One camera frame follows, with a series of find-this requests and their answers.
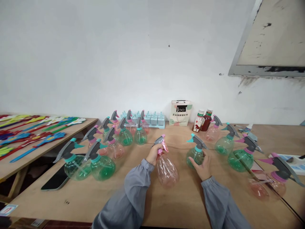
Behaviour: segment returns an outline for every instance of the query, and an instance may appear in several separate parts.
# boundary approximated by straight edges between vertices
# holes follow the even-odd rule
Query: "juice bottle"
[[[199,132],[200,127],[202,126],[203,115],[204,115],[204,109],[199,109],[197,117],[195,118],[194,121],[194,125],[192,127],[192,131]]]
[[[210,124],[211,124],[211,115],[212,115],[213,110],[212,109],[207,109],[207,112],[205,114],[205,116],[203,116],[203,124],[200,128],[201,131],[207,131]]]

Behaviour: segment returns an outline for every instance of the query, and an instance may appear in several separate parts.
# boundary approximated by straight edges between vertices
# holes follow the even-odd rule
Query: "person's right hand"
[[[206,154],[205,152],[203,154],[205,155],[205,157],[204,157],[203,163],[201,165],[197,165],[196,162],[194,161],[194,159],[192,159],[191,157],[188,157],[188,159],[190,159],[190,161],[193,164],[194,168],[196,169],[200,179],[202,181],[205,181],[212,176],[211,171],[210,171],[211,156]]]

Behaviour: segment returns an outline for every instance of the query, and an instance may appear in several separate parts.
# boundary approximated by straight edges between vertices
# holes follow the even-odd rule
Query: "sticker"
[[[42,224],[43,222],[44,222],[44,219],[36,219],[36,220],[31,224],[31,226],[39,227],[40,224]]]
[[[0,216],[8,216],[12,211],[14,211],[18,205],[7,205],[4,209],[0,211]]]

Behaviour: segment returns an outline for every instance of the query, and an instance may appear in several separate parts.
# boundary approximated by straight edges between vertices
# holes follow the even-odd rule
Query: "table leg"
[[[29,166],[27,165],[26,167],[17,172],[13,185],[10,189],[8,198],[14,199],[18,196],[28,168]]]

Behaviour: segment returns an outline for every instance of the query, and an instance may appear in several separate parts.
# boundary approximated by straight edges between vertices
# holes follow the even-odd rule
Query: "bottle label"
[[[194,129],[193,129],[193,131],[199,132],[199,129],[200,129],[200,127],[201,127],[201,124],[202,124],[202,121],[201,121],[201,120],[196,120],[195,123],[194,123]]]
[[[211,116],[212,115],[212,111],[210,111],[210,110],[208,110],[207,112],[206,112],[206,116]]]

